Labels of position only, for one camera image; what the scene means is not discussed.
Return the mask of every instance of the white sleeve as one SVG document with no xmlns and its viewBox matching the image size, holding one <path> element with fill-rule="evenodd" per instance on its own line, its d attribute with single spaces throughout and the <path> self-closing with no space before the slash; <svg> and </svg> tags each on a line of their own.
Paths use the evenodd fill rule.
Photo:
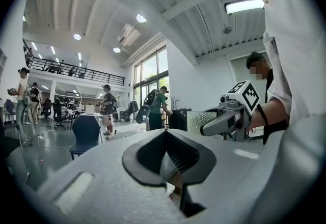
<svg viewBox="0 0 326 224">
<path fill-rule="evenodd" d="M 290 115 L 292 103 L 291 91 L 282 70 L 275 40 L 269 37 L 267 31 L 264 33 L 264 45 L 273 68 L 274 75 L 273 82 L 267 90 L 267 101 L 274 98 L 280 100 L 284 106 L 285 112 Z"/>
</svg>

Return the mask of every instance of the column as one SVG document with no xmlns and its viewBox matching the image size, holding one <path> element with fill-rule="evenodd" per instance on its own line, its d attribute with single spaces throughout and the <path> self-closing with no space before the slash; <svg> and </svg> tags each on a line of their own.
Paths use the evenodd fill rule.
<svg viewBox="0 0 326 224">
<path fill-rule="evenodd" d="M 51 92 L 50 92 L 50 100 L 53 103 L 55 101 L 55 91 L 56 91 L 57 81 L 53 80 L 51 85 Z M 51 115 L 50 118 L 53 119 L 55 112 L 53 110 L 53 106 L 51 107 Z"/>
</svg>

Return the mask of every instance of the ceiling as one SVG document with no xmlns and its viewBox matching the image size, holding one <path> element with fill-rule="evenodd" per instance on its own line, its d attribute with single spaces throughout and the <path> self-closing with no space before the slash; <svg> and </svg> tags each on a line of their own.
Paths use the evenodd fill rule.
<svg viewBox="0 0 326 224">
<path fill-rule="evenodd" d="M 39 89 L 44 92 L 50 93 L 50 91 L 51 91 L 52 81 L 50 81 L 50 80 L 44 80 L 44 79 L 39 79 L 36 77 L 29 76 L 28 83 L 30 86 L 32 86 L 33 83 L 37 83 Z M 101 94 L 101 93 L 103 93 L 102 96 L 104 96 L 104 91 L 102 88 L 74 86 L 74 85 L 67 84 L 67 83 L 57 82 L 57 85 L 56 85 L 56 93 L 57 94 L 76 96 L 76 94 L 72 90 L 76 90 L 77 93 L 82 96 L 82 98 L 97 98 L 99 96 L 99 94 Z M 120 94 L 120 92 L 117 92 L 117 91 L 111 91 L 111 93 L 114 96 L 119 96 L 119 94 Z"/>
<path fill-rule="evenodd" d="M 131 56 L 162 32 L 195 65 L 197 57 L 262 38 L 264 10 L 228 15 L 224 3 L 232 1 L 235 0 L 28 0 L 26 14 L 31 27 L 85 34 L 83 39 L 99 42 L 109 52 L 128 22 L 142 33 L 129 49 Z M 121 10 L 115 15 L 118 6 Z M 148 21 L 138 23 L 136 13 Z M 232 29 L 229 34 L 223 33 L 226 27 Z M 120 56 L 121 62 L 130 58 L 127 53 Z"/>
<path fill-rule="evenodd" d="M 56 61 L 56 58 L 58 58 L 59 62 L 62 62 L 62 60 L 64 60 L 64 63 L 69 65 L 74 65 L 77 67 L 79 67 L 79 63 L 81 62 L 82 62 L 82 67 L 87 67 L 89 61 L 88 54 L 82 54 L 81 60 L 79 60 L 78 53 L 74 51 L 66 50 L 64 48 L 54 47 L 56 54 L 53 54 L 51 46 L 34 42 L 34 45 L 37 48 L 37 50 L 35 50 L 31 41 L 26 40 L 26 44 L 29 48 L 32 49 L 33 55 L 37 58 L 39 57 L 39 55 L 41 55 L 43 59 L 48 59 L 52 61 Z"/>
</svg>

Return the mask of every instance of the black pants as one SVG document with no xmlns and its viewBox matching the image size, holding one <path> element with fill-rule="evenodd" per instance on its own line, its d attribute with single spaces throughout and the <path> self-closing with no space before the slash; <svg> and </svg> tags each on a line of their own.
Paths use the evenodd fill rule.
<svg viewBox="0 0 326 224">
<path fill-rule="evenodd" d="M 150 130 L 162 128 L 161 114 L 150 113 L 148 116 L 148 120 Z"/>
</svg>

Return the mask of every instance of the air vent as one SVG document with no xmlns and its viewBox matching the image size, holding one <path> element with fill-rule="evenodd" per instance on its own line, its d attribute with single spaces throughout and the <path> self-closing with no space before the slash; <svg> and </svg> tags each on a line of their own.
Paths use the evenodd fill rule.
<svg viewBox="0 0 326 224">
<path fill-rule="evenodd" d="M 127 24 L 124 26 L 122 32 L 117 37 L 117 40 L 123 46 L 131 46 L 140 35 L 141 33 L 138 30 L 136 30 L 133 26 Z"/>
</svg>

